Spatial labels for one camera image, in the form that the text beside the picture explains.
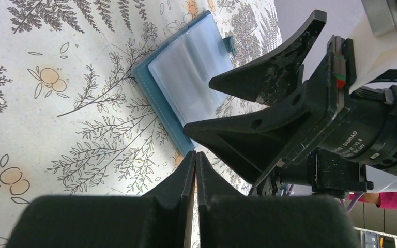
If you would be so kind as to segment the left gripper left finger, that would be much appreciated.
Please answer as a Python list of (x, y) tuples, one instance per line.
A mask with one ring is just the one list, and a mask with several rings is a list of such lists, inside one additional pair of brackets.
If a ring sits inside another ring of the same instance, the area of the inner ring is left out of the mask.
[(36, 198), (8, 247), (189, 247), (196, 152), (142, 196)]

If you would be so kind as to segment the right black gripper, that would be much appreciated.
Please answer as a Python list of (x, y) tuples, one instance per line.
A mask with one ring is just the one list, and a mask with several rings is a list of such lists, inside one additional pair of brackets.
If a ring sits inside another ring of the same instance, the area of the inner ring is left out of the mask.
[(277, 191), (277, 181), (309, 184), (315, 192), (366, 192), (372, 166), (397, 176), (397, 86), (352, 93), (356, 80), (351, 39), (333, 36), (327, 53), (312, 76), (307, 97), (312, 115), (312, 151), (298, 164), (276, 167), (253, 194)]

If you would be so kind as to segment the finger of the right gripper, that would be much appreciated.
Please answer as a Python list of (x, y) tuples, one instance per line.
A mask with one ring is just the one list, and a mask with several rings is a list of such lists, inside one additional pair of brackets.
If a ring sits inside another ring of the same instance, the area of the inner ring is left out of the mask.
[(245, 181), (259, 185), (276, 167), (298, 164), (312, 151), (306, 80), (289, 93), (277, 87), (260, 111), (188, 123), (184, 134), (208, 148)]
[(211, 89), (236, 98), (273, 105), (298, 87), (302, 63), (327, 22), (327, 13), (314, 10), (302, 26), (271, 52), (209, 81)]

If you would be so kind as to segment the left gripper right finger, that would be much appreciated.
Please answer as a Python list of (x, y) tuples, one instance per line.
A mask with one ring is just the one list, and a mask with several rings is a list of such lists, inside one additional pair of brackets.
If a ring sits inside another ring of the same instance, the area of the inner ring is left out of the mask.
[(196, 155), (201, 247), (359, 247), (344, 208), (326, 196), (245, 196)]

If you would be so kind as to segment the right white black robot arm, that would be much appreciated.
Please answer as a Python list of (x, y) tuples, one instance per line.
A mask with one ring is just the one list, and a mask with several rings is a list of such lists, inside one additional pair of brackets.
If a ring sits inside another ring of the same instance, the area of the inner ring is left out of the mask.
[(303, 61), (326, 21), (314, 10), (275, 50), (210, 80), (210, 88), (263, 110), (184, 126), (186, 136), (252, 185), (251, 195), (275, 195), (283, 184), (339, 198), (397, 192), (397, 86), (350, 92), (357, 50), (339, 36), (302, 80)]

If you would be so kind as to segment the blue leather card holder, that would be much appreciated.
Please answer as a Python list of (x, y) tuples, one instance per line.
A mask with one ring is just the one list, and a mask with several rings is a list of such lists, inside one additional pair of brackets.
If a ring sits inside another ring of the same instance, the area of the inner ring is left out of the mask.
[(231, 57), (236, 55), (235, 39), (221, 36), (207, 10), (134, 67), (144, 96), (182, 155), (198, 145), (184, 135), (185, 124), (216, 118), (227, 98), (208, 83), (232, 70)]

